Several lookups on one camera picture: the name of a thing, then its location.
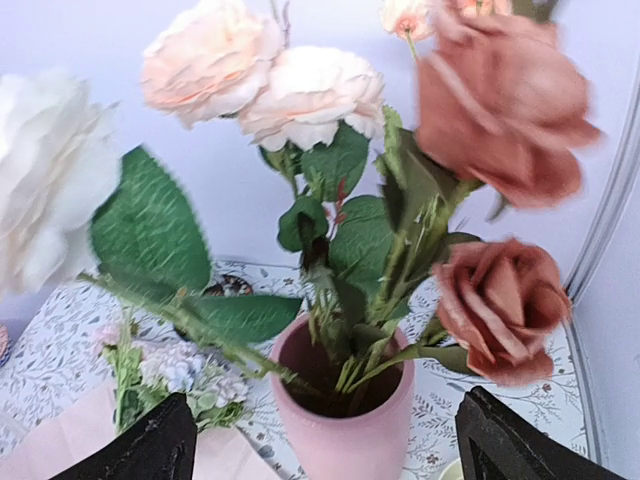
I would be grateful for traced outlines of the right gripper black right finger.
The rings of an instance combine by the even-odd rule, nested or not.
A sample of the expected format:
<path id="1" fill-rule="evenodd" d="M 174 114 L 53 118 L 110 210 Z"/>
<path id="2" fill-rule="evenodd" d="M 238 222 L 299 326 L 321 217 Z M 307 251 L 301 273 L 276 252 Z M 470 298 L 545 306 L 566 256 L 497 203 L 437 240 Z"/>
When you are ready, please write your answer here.
<path id="1" fill-rule="evenodd" d="M 455 416 L 466 479 L 618 479 L 537 430 L 489 391 L 467 391 Z"/>

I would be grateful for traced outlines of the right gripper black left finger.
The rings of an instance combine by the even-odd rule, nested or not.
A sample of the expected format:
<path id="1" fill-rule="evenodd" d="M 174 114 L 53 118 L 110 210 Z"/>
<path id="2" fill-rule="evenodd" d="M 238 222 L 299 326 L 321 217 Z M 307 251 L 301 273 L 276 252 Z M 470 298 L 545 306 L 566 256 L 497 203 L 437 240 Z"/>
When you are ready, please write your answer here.
<path id="1" fill-rule="evenodd" d="M 106 447 L 54 479 L 190 480 L 197 433 L 186 396 L 173 393 Z"/>

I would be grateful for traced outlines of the pink wrapping paper sheet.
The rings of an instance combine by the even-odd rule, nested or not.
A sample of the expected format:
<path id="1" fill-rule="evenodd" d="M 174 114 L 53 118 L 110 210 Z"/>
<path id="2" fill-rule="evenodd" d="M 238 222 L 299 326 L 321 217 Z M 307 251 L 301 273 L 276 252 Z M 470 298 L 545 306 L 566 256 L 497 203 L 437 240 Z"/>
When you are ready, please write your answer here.
<path id="1" fill-rule="evenodd" d="M 117 435 L 105 382 L 43 421 L 1 461 L 4 479 L 274 479 L 236 428 L 203 433 L 173 394 Z"/>

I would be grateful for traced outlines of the rust brown rose stem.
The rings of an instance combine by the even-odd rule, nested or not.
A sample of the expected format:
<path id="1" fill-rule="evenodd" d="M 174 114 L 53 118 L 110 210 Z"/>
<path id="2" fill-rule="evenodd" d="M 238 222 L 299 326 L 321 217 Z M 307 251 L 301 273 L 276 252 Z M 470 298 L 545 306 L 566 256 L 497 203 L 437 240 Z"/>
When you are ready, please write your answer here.
<path id="1" fill-rule="evenodd" d="M 518 209 L 551 208 L 576 194 L 574 150 L 600 131 L 587 118 L 588 80 L 560 50 L 556 26 L 469 14 L 447 1 L 435 30 L 436 49 L 418 67 L 414 138 L 425 157 Z M 513 238 L 465 241 L 428 266 L 441 291 L 438 318 L 474 373 L 509 387 L 550 376 L 544 344 L 571 304 L 545 250 Z"/>

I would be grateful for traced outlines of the pink rose flower stem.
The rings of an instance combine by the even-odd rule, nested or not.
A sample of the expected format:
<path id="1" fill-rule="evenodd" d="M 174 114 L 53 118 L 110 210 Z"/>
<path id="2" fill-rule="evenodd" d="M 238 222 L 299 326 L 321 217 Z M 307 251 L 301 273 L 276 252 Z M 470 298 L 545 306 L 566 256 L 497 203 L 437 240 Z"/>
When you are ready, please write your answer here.
<path id="1" fill-rule="evenodd" d="M 349 51 L 291 46 L 283 20 L 242 1 L 201 1 L 145 50 L 141 86 L 186 128 L 235 120 L 289 184 L 277 240 L 312 289 L 312 338 L 332 363 L 366 369 L 398 314 L 385 202 L 355 193 L 389 112 L 382 73 Z"/>

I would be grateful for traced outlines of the peach blossom flower stem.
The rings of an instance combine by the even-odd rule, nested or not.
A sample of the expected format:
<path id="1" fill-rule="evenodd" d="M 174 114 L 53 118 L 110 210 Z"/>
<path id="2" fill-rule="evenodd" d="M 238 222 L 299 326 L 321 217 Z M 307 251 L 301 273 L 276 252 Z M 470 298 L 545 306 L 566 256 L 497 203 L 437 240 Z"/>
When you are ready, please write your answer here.
<path id="1" fill-rule="evenodd" d="M 433 34 L 430 17 L 438 4 L 439 1 L 428 0 L 384 0 L 379 10 L 381 25 L 388 34 L 404 40 L 412 57 L 417 59 L 415 43 Z M 455 10 L 467 17 L 513 13 L 512 2 L 508 0 L 451 1 L 451 4 Z"/>

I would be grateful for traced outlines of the white flower stem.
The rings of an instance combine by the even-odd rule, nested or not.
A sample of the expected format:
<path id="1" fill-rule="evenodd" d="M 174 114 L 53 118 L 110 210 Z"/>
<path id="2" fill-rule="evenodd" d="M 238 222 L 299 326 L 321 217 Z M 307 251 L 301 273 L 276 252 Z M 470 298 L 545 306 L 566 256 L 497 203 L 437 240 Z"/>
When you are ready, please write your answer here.
<path id="1" fill-rule="evenodd" d="M 256 345 L 297 316 L 297 298 L 210 296 L 212 261 L 180 186 L 143 147 L 120 154 L 114 110 L 62 70 L 1 78 L 1 290 L 81 280 L 223 350 L 255 375 L 310 384 Z"/>

